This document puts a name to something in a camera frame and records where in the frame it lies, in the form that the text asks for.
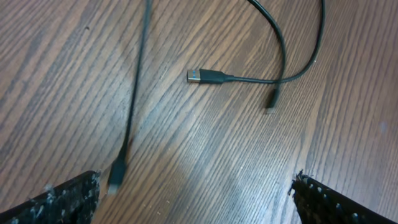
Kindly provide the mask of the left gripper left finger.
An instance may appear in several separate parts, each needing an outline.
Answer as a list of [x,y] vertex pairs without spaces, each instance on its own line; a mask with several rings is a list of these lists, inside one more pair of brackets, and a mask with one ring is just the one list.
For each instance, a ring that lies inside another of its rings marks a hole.
[[91,223],[100,196],[100,173],[86,171],[1,213],[1,223]]

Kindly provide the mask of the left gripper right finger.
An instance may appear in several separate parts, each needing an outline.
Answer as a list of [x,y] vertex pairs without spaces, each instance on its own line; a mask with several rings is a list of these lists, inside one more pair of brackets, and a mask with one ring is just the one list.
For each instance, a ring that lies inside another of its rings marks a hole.
[[289,195],[302,224],[396,224],[302,171],[292,180]]

